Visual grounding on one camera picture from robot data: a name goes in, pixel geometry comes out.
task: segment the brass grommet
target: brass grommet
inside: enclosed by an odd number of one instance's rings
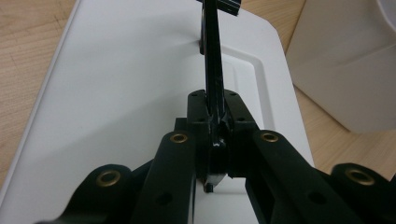
[[[103,188],[110,187],[117,184],[120,178],[120,172],[116,170],[105,170],[96,178],[96,185]]]
[[[266,142],[277,142],[279,137],[272,133],[262,133],[262,140]]]
[[[186,134],[183,133],[175,133],[171,136],[171,141],[174,143],[184,143],[189,139]]]
[[[371,186],[375,183],[375,180],[370,175],[367,175],[363,171],[355,168],[346,169],[346,176],[356,183],[364,186]]]

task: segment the white surface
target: white surface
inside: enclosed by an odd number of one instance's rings
[[[308,0],[287,60],[293,83],[349,130],[396,129],[396,1]]]
[[[2,189],[2,224],[56,218],[96,167],[152,159],[186,117],[188,93],[205,87],[199,2],[77,4]],[[219,12],[219,26],[226,88],[313,164],[275,29],[243,10]],[[215,191],[197,188],[195,223],[257,223],[243,179]]]

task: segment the black metal arm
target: black metal arm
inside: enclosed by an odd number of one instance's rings
[[[312,168],[280,133],[260,130],[236,92],[224,90],[214,0],[203,1],[200,43],[206,91],[189,94],[187,117],[176,119],[154,160],[132,172],[97,168],[59,218],[41,223],[192,223],[195,180],[211,192],[226,174],[247,180],[260,223],[396,223],[395,178],[351,163],[331,175]]]

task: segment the screw hole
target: screw hole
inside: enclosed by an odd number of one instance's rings
[[[375,180],[370,176],[358,169],[346,169],[346,176],[358,184],[371,186]]]
[[[187,135],[183,133],[175,133],[171,136],[171,141],[174,143],[184,143],[187,139]]]
[[[325,204],[327,202],[326,198],[323,196],[323,194],[316,192],[316,191],[311,191],[307,195],[308,199],[317,204]]]
[[[117,182],[120,180],[120,177],[120,172],[116,170],[106,170],[99,174],[99,176],[96,178],[96,185],[103,188],[110,187],[117,184]]]
[[[155,199],[155,203],[160,206],[166,206],[172,202],[173,197],[169,192],[164,192]]]
[[[263,133],[262,140],[266,142],[277,142],[277,140],[279,140],[279,137],[271,133]]]

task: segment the white container lid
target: white container lid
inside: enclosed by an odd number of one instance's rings
[[[187,95],[205,88],[201,3],[77,1],[0,195],[0,223],[51,220],[95,168],[151,160]],[[227,89],[262,129],[285,135],[311,163],[276,30],[244,10],[219,12]],[[244,179],[197,188],[195,223],[257,223]]]

